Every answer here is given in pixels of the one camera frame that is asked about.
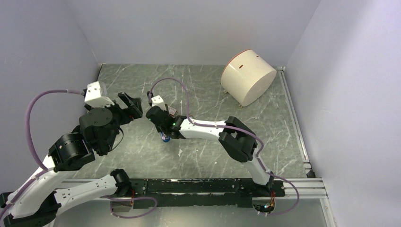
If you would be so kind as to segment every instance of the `marble surface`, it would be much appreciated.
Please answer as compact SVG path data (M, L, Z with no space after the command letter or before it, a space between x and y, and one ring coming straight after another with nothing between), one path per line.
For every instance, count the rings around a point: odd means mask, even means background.
M131 97L141 97L145 116L150 108L146 92L152 84L165 77L181 79L190 93L190 115L194 119L221 121L237 117L264 141L261 157L268 168L283 177L306 177L279 76L259 99L240 109L230 94L223 94L223 69L224 66L210 65L105 64L98 80L106 84L109 97L124 107L117 93L124 91ZM162 81L154 94L161 95L169 106L185 115L185 93L178 83ZM85 165L74 178L100 178L116 168L123 168L130 178L250 177L216 141L187 139L164 143L145 117L122 129L125 136L121 144L107 156L96 156L96 161Z

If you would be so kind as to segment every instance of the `black mounting bar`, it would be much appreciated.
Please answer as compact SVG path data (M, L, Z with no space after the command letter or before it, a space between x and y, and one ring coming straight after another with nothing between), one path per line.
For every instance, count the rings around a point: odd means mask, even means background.
M225 206L253 207L252 198L270 197L270 192L252 178L130 179L135 197L151 196L158 207ZM272 184L276 197L285 196L283 182ZM153 207L153 201L135 201L134 209Z

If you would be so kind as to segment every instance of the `white cylindrical container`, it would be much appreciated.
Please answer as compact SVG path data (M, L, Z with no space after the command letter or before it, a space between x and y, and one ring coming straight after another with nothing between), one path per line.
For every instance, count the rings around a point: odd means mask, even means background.
M253 50L246 50L226 65L220 83L240 105L247 106L269 88L275 77L273 67Z

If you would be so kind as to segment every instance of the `purple wire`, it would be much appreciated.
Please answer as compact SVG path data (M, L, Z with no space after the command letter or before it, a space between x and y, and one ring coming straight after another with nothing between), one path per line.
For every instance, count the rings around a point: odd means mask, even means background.
M188 94L188 90L187 90L185 84L184 84L182 81L180 81L179 79L176 79L176 78L174 78L174 77L166 77L166 78L162 78L162 79L157 80L157 81L152 85L152 87L150 88L150 92L149 92L149 96L148 96L149 102L151 102L151 99L152 99L152 92L153 92L153 89L155 88L156 84L158 84L160 81L163 81L163 80L166 80L166 79L171 79L171 80L177 81L178 83L180 83L181 87L184 89L185 94L186 94L186 96L187 96L187 113L186 113L186 117L187 117L188 121L189 121L191 124L197 125L197 126L202 126L202 127L213 127L213 128L218 127L218 128L233 129L233 130L240 131L240 132L243 132L243 133L245 133L245 134L248 134L248 135L252 136L253 138L255 138L255 139L260 143L260 145L261 145L261 147L259 148L259 150L256 152L256 159L258 160L258 163L260 164L260 166L262 167L262 169L263 169L264 171L266 171L266 168L264 167L264 165L263 165L263 163L262 163L262 160L259 158L259 154L260 154L260 152L261 152L261 151L263 150L263 148L264 148L264 143L263 143L263 141L262 141L259 137L257 137L255 134L253 134L253 133L251 133L251 132L249 132L249 131L247 131L247 130L243 130L243 129L240 129L240 128L237 128L237 127L233 127L233 126L229 126L229 125L217 125L217 126L216 126L216 125L212 125L212 124L200 124L200 123L196 123L196 121L195 121L195 122L192 121L192 119L191 119L190 116L189 116L189 94ZM280 180L282 180L282 181L284 181L284 182L286 182L286 183L289 183L289 184L295 189L295 192L296 192L296 201L295 201L294 205L292 205L289 209L287 209L287 210L285 210L285 211L278 212L278 213L273 213L273 214L269 214L269 216L276 216L276 215L281 215L281 214L285 214L285 213L290 212L290 211L291 211L292 209L294 209L294 208L298 205L298 203L299 203L299 192L298 192L298 189L297 189L297 188L295 187L295 185L294 185L293 183L291 183L289 180L287 180L287 179L285 179L285 178L282 178L282 177L280 177L280 176L274 175L274 174L272 174L272 173L270 173L270 172L266 172L266 173L269 174L269 175L272 176L272 177L278 178L278 179L280 179Z
M12 206L12 204L15 203L15 201L18 200L18 198L26 191L26 189L31 186L31 184L36 181L37 178L39 178L40 176L42 176L43 174L52 171L53 168L48 169L46 168L46 170L42 170L41 172L39 172L38 174L35 175L36 178L31 178L26 184L24 184L21 189L16 193L16 195L10 200L10 203L6 205L6 207L1 211L0 213L0 220L3 218L3 215L6 213L6 211Z
M145 215L148 215L148 214L152 213L157 207L157 200L155 198L153 198L153 197L148 197L148 196L138 197L138 198L129 198L129 199L118 199L118 198L113 198L113 197L110 197L110 196L103 196L103 198L110 199L110 200L113 200L113 201L118 201L118 202L136 201L136 200L153 200L155 202L155 205L152 207L152 209L148 210L147 212L145 212L143 214L136 215L136 216L120 216L120 215L117 215L116 213L113 212L112 203L110 203L110 212L111 212L111 214L114 217L123 218L123 219L133 219L133 218L143 217Z
M46 95L46 94L50 94L50 93L71 93L71 94L77 94L77 95L84 95L83 91L79 91L79 90L68 90L68 89L63 89L63 90L49 90L49 91L44 91L40 94L38 94L35 98L32 99L32 101L29 103L28 107L26 108L26 112L25 112L25 136L26 136L26 140L28 142L28 147L29 150L31 151L31 155L34 158L35 162L39 165L39 167L42 170L47 170L47 167L42 163L42 161L40 160L35 147L34 147L34 143L32 141L32 135L31 135L31 125L30 125L30 120L31 120L31 112L32 112L32 108L34 107L34 104L37 102L37 100Z

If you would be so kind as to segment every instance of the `purple cable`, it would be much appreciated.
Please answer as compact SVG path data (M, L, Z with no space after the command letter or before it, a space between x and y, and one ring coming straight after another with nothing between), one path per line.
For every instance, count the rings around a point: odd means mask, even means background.
M35 177L36 178L31 178L26 184L24 184L21 189L16 193L16 195L10 200L10 203L6 205L6 207L1 211L0 213L0 220L3 218L3 215L6 213L6 211L15 203L15 201L18 200L18 198L26 191L26 189L31 186L31 184L36 181L36 179L38 179L40 176L42 176L43 174L52 171L53 168L48 169L46 168L46 170L42 170L40 173L36 174Z
M212 124L199 124L199 123L196 123L196 121L195 121L195 122L192 121L192 119L191 119L190 116L189 116L189 94L188 94L188 90L187 90L185 84L184 84L182 81L180 81L179 79L176 79L176 78L173 78L173 77L166 77L166 78L162 78L162 79L157 80L157 81L152 85L152 87L150 88L150 92L149 92L149 96L148 96L149 102L151 102L151 99L152 99L152 96L151 96L151 95L152 95L153 89L155 88L156 84L158 84L160 81L163 81L163 80L166 80L166 79L171 79L171 80L177 81L178 83L180 83L181 87L184 89L185 94L187 95L187 113L186 113L186 117L187 117L188 121L189 121L191 124L197 125L197 126L202 126L202 127L212 127L212 128L218 127L218 128L233 129L233 130L240 131L240 132L243 132L243 133L245 133L245 134L248 134L248 135L252 136L253 138L255 138L255 139L260 143L260 145L261 145L261 148L259 148L259 150L256 152L256 159L258 160L258 163L260 164L260 166L262 167L262 169L263 169L264 171L266 171L266 168L264 167L264 165L263 165L263 163L262 163L262 160L259 158L259 154L260 154L260 152L261 152L261 151L263 150L263 148L264 148L264 143L263 143L263 141L262 141L259 137L257 137L255 134L253 134L253 133L251 133L251 132L249 132L249 131L247 131L247 130L243 130L243 129L240 129L240 128L237 128L237 127L233 127L233 126L229 126L229 125L217 125L217 126L216 126L216 125L212 125ZM278 212L278 213L273 213L273 214L269 214L269 216L276 216L276 215L281 215L281 214L285 214L285 213L290 212L290 211L291 211L292 209L294 209L294 208L298 205L298 203L299 203L299 192L298 192L298 189L297 189L297 188L295 187L295 185L294 185L293 183L291 183L289 180L287 180L287 179L285 179L285 178L282 178L282 177L280 177L280 176L274 175L274 174L272 174L272 173L270 173L270 172L266 172L266 173L269 174L269 175L272 176L272 177L278 178L278 179L280 179L280 180L282 180L282 181L284 181L284 182L286 182L286 183L289 183L289 184L295 189L295 192L296 192L296 201L295 201L294 205L292 205L289 209L287 209L287 210L285 210L285 211Z
M127 201L135 201L135 200L153 200L155 202L155 205L153 206L152 209L148 210L147 212L145 212L143 214L136 215L136 216L131 216L131 217L117 215L116 213L113 212L112 203L110 203L110 212L111 212L111 214L114 217L118 217L118 218L124 218L124 219L140 218L140 217L143 217L145 215L148 215L148 214L152 213L157 207L157 200L155 198L153 198L153 197L148 197L148 196L138 197L138 198L129 198L129 199L118 199L118 198L113 198L113 197L109 197L109 196L103 196L103 198L110 199L110 200L113 200L113 201L118 201L118 202L127 202Z
M45 91L45 92L42 92L42 93L38 94L35 98L32 99L32 101L29 103L28 107L26 108L26 112L25 112L25 136L26 136L26 140L28 142L28 147L29 147L29 150L31 151L32 157L34 158L35 162L39 165L39 167L42 170L47 170L47 167L44 166L44 164L40 160L40 158L37 155L37 152L35 150L34 143L32 141L30 120L31 120L31 112L32 112L32 108L34 107L34 104L37 102L37 100L40 97L42 97L42 96L44 96L46 94L50 94L50 93L71 93L71 94L77 94L77 95L84 95L84 92L83 91L79 91L79 90L68 90L68 89L49 90L49 91Z

